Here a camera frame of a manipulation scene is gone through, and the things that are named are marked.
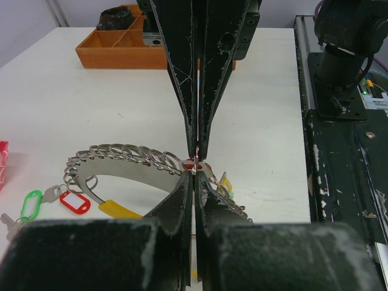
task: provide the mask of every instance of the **red object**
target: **red object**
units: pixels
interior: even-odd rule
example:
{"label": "red object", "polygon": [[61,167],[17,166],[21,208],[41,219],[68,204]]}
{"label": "red object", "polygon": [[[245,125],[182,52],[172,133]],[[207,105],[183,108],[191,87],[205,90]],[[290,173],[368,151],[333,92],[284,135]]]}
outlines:
{"label": "red object", "polygon": [[[187,159],[186,161],[191,161],[193,162],[192,164],[186,164],[184,163],[184,165],[186,166],[187,170],[191,170],[192,168],[194,168],[194,159]],[[201,170],[202,169],[202,166],[201,165],[198,165],[198,170]]]}
{"label": "red object", "polygon": [[85,214],[91,206],[90,201],[81,194],[73,194],[69,191],[63,193],[61,197],[59,197],[59,200],[75,214]]}
{"label": "red object", "polygon": [[5,165],[8,160],[8,141],[0,141],[0,191],[4,186]]}

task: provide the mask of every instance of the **metal screw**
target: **metal screw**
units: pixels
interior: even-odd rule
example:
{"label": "metal screw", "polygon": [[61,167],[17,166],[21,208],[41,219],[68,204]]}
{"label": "metal screw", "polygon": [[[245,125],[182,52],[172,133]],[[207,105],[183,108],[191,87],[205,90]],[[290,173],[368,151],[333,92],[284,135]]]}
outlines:
{"label": "metal screw", "polygon": [[375,134],[373,132],[366,132],[365,135],[368,137],[368,138],[375,138]]}
{"label": "metal screw", "polygon": [[250,19],[250,20],[248,20],[247,22],[246,22],[246,24],[248,25],[248,26],[253,26],[253,25],[255,25],[257,22],[256,22],[256,20],[252,20],[252,19]]}

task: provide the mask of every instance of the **yellow key tag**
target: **yellow key tag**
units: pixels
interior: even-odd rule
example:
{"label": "yellow key tag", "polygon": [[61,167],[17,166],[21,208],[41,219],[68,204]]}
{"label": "yellow key tag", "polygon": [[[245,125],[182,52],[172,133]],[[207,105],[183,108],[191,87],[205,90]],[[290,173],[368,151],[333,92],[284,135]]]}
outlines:
{"label": "yellow key tag", "polygon": [[98,209],[108,214],[113,218],[141,218],[140,214],[137,214],[120,204],[115,203],[113,200],[107,200],[98,206]]}
{"label": "yellow key tag", "polygon": [[228,192],[231,192],[233,190],[232,183],[230,183],[228,178],[223,178],[220,183],[222,186],[226,187]]}

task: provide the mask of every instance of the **silver key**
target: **silver key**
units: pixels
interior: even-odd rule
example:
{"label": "silver key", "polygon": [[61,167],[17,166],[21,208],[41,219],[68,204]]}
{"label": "silver key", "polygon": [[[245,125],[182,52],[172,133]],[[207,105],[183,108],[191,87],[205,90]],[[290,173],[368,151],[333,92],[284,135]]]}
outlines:
{"label": "silver key", "polygon": [[53,187],[48,188],[42,197],[41,203],[51,203],[57,200],[62,195],[62,191],[60,186],[55,185]]}
{"label": "silver key", "polygon": [[7,225],[7,228],[8,228],[7,240],[12,241],[12,239],[17,234],[23,222],[21,221],[14,222],[14,220],[11,217],[9,217],[8,214],[6,213],[3,213],[1,215],[0,220],[2,223]]}

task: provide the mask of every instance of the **key ring holder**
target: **key ring holder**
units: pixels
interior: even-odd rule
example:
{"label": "key ring holder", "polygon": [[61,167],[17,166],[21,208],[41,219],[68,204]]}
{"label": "key ring holder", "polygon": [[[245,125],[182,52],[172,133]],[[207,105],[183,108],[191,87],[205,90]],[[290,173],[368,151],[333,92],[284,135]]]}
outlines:
{"label": "key ring holder", "polygon": [[[220,189],[220,195],[240,215],[247,217],[242,207],[230,198],[227,189],[221,185],[205,162],[193,161],[192,168],[201,167],[209,181]],[[139,218],[140,215],[120,206],[112,200],[104,201],[93,193],[97,186],[97,175],[117,176],[147,184],[171,193],[178,183],[182,172],[188,167],[184,161],[170,152],[160,152],[144,146],[130,144],[93,145],[89,151],[77,152],[69,158],[65,169],[64,182],[67,189],[74,193],[84,193],[99,204],[99,209],[114,218]],[[89,181],[95,179],[89,187]],[[81,191],[72,189],[78,186]]]}

